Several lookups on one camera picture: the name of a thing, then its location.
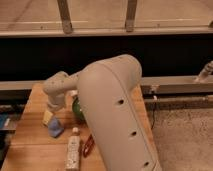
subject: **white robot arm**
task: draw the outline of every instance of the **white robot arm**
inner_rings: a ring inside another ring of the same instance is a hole
[[[64,93],[77,89],[81,108],[108,171],[161,171],[136,113],[131,90],[141,79],[130,55],[100,60],[79,73],[59,72],[44,83],[49,107],[60,109]]]

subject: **wooden table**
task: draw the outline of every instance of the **wooden table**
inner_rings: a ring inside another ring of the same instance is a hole
[[[133,90],[132,98],[148,138],[155,148],[139,86]],[[65,170],[68,137],[71,135],[72,127],[77,124],[71,111],[72,98],[68,93],[67,108],[56,113],[56,117],[66,128],[64,133],[56,139],[49,136],[47,128],[42,124],[46,101],[47,96],[42,91],[42,85],[34,85],[12,138],[2,171]],[[78,126],[81,131],[80,136],[85,142],[90,131],[86,124]],[[81,158],[80,167],[82,171],[106,170],[96,146],[87,158]]]

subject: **green object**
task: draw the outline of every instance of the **green object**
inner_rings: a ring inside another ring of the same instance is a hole
[[[75,114],[75,117],[81,121],[85,121],[84,114],[82,112],[81,106],[79,104],[78,98],[76,98],[72,103],[72,111]]]

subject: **black wall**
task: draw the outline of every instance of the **black wall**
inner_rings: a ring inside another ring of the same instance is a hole
[[[71,74],[123,53],[141,62],[143,76],[195,75],[213,60],[213,34],[1,38],[0,81],[46,79],[59,70]]]

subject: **red object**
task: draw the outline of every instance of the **red object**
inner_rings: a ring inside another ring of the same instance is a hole
[[[83,156],[86,158],[90,152],[92,151],[93,147],[94,147],[94,139],[92,138],[92,135],[90,134],[90,136],[88,137],[84,148],[83,148]]]

